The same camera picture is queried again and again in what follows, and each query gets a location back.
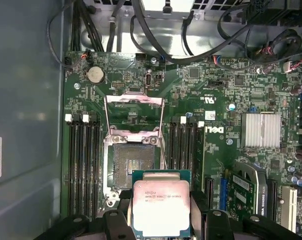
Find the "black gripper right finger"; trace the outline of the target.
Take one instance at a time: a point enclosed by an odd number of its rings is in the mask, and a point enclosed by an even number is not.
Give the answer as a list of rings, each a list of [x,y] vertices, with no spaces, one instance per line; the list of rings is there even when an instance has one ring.
[[[198,240],[302,240],[264,216],[253,214],[237,221],[226,211],[209,209],[203,196],[190,198],[190,224]]]

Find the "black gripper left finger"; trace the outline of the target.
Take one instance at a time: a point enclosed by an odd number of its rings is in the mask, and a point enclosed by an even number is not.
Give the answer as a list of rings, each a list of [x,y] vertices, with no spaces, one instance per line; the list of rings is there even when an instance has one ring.
[[[128,209],[132,190],[120,194],[116,209],[92,221],[80,214],[68,216],[36,237],[37,240],[131,240],[133,229],[128,225]]]

